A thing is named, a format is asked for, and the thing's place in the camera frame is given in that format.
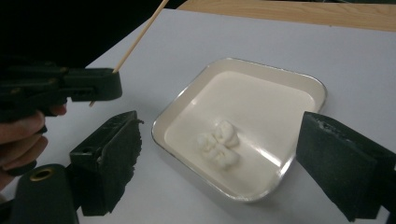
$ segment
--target hand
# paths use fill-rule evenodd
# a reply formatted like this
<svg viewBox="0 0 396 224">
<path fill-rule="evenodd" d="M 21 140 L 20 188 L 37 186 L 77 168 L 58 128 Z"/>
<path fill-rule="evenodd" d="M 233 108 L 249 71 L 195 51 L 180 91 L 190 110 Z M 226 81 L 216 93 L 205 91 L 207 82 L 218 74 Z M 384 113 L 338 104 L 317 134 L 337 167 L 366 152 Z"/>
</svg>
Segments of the hand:
<svg viewBox="0 0 396 224">
<path fill-rule="evenodd" d="M 54 115 L 64 115 L 66 107 L 57 105 L 50 111 Z M 34 161 L 44 151 L 48 140 L 37 133 L 44 124 L 45 117 L 38 111 L 28 118 L 0 123 L 0 190 L 14 179 L 7 170 Z"/>
</svg>

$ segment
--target white table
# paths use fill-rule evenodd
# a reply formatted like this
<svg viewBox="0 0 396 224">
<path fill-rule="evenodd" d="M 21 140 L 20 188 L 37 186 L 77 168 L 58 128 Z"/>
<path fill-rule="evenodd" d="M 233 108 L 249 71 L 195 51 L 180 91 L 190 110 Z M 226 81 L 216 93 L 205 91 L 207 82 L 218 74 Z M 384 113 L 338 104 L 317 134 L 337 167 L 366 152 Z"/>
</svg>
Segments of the white table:
<svg viewBox="0 0 396 224">
<path fill-rule="evenodd" d="M 141 28 L 90 67 L 115 67 Z M 68 164 L 68 152 L 114 115 L 136 110 L 145 121 L 134 178 L 117 207 L 104 217 L 79 213 L 80 223 L 348 223 L 298 162 L 268 197 L 237 203 L 154 143 L 157 116 L 209 63 L 227 57 L 318 78 L 329 92 L 323 114 L 396 151 L 396 33 L 165 9 L 121 68 L 120 99 L 69 103 L 66 116 L 47 119 L 39 164 Z M 3 193 L 12 198 L 14 189 Z M 387 216 L 381 209 L 377 220 L 356 223 Z"/>
</svg>

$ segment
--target black handle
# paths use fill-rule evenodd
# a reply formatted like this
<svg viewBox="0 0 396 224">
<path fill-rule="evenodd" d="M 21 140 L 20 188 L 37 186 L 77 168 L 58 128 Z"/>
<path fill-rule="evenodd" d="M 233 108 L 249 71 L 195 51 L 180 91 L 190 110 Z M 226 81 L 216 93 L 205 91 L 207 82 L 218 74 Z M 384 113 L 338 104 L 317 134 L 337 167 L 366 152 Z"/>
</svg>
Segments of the black handle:
<svg viewBox="0 0 396 224">
<path fill-rule="evenodd" d="M 11 169 L 11 170 L 7 170 L 7 174 L 12 175 L 12 176 L 24 175 L 27 172 L 35 169 L 36 165 L 37 165 L 37 161 L 32 161 L 29 164 L 26 164 L 24 166 L 17 167 L 17 168 Z"/>
</svg>

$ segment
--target white tray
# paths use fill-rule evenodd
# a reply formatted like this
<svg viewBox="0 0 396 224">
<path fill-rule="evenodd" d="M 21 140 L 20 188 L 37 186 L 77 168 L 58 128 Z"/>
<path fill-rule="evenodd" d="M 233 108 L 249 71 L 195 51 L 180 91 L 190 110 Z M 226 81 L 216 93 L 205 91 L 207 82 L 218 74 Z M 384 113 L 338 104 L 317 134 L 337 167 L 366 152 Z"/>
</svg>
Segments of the white tray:
<svg viewBox="0 0 396 224">
<path fill-rule="evenodd" d="M 319 112 L 324 85 L 313 77 L 236 59 L 210 64 L 155 120 L 154 141 L 224 195 L 256 201 L 272 191 L 295 155 L 305 111 Z M 220 169 L 196 138 L 228 120 L 239 161 Z"/>
</svg>

